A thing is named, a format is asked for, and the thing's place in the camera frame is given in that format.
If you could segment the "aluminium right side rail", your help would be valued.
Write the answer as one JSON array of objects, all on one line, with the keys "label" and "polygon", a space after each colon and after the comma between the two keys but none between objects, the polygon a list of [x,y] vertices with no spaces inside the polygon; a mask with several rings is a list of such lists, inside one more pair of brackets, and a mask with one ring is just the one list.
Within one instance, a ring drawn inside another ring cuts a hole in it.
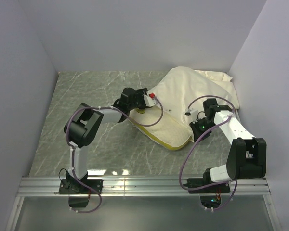
[{"label": "aluminium right side rail", "polygon": [[244,126],[241,124],[241,120],[239,118],[239,114],[238,114],[238,110],[235,109],[235,112],[234,112],[234,116],[235,116],[235,127],[240,130],[240,131],[243,131],[245,128]]}]

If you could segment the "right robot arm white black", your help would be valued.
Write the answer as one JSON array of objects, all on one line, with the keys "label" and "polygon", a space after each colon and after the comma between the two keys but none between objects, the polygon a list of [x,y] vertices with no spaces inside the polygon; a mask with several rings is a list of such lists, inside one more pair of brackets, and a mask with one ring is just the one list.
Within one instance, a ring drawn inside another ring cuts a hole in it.
[{"label": "right robot arm white black", "polygon": [[223,181],[264,178],[266,141],[256,138],[241,125],[230,101],[220,105],[217,102],[218,97],[209,95],[203,98],[203,118],[198,117],[198,111],[191,105],[188,105],[185,111],[185,115],[192,118],[189,126],[194,141],[203,141],[215,128],[220,128],[231,145],[226,164],[205,170],[202,181],[204,190],[214,192]]}]

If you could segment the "aluminium front mounting rail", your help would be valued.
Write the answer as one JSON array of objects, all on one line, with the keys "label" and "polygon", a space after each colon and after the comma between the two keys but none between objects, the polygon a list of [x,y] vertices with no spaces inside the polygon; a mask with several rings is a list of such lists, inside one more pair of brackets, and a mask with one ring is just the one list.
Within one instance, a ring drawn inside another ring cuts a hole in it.
[{"label": "aluminium front mounting rail", "polygon": [[[157,197],[190,196],[182,189],[175,176],[101,176],[103,180],[102,197]],[[49,178],[22,178],[18,197],[68,197],[59,194],[60,180]],[[235,195],[270,195],[265,179],[238,180]]]}]

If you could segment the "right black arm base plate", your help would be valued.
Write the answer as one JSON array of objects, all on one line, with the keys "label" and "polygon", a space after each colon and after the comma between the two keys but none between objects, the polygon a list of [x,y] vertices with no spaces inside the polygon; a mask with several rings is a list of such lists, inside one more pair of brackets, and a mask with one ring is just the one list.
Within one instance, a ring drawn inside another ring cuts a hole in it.
[{"label": "right black arm base plate", "polygon": [[[187,183],[184,185],[185,187],[192,189],[192,188],[199,188],[203,187],[209,184],[212,184],[213,182],[209,179],[204,178],[188,178]],[[189,191],[190,194],[196,193],[196,194],[214,194],[214,193],[230,193],[230,186],[229,183],[221,183],[218,185],[209,186],[203,189],[198,190],[192,190]]]}]

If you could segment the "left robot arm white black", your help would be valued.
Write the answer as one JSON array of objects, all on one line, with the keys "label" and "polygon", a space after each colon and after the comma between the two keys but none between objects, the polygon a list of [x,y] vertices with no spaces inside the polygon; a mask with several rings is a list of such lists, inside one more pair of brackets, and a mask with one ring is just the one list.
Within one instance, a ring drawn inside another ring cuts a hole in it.
[{"label": "left robot arm white black", "polygon": [[70,167],[66,181],[75,193],[86,191],[88,183],[87,153],[102,124],[121,123],[130,117],[134,109],[146,109],[156,105],[155,95],[147,88],[125,88],[111,106],[90,107],[82,103],[64,127],[70,147]]}]

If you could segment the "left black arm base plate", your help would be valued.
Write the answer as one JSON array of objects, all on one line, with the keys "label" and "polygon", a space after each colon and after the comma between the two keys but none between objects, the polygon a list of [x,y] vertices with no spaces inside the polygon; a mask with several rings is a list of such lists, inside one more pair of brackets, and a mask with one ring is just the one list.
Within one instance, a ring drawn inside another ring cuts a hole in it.
[{"label": "left black arm base plate", "polygon": [[98,193],[102,192],[102,179],[84,179],[81,182],[82,184],[80,184],[75,178],[62,179],[58,193],[61,195],[88,194],[90,189],[85,187],[84,184],[96,190]]}]

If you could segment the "cream satin pillowcase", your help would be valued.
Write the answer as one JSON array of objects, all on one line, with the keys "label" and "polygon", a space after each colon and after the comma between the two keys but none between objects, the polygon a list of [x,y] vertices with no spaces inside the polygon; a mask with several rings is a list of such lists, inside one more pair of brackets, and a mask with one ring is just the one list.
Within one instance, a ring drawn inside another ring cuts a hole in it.
[{"label": "cream satin pillowcase", "polygon": [[163,109],[184,126],[191,118],[185,110],[189,104],[204,95],[219,96],[229,100],[239,109],[239,100],[232,78],[223,72],[193,70],[179,66],[171,69],[149,93],[155,94]]}]

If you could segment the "cream quilted pillow yellow edge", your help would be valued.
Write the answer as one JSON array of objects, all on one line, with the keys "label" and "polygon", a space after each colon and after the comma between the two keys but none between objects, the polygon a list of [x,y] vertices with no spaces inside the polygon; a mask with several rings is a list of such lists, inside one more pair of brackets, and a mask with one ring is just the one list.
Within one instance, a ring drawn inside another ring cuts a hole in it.
[{"label": "cream quilted pillow yellow edge", "polygon": [[146,109],[134,109],[130,117],[139,125],[135,127],[152,141],[170,151],[177,151],[185,147],[192,139],[188,128],[164,112],[160,118],[161,109],[157,106]]}]

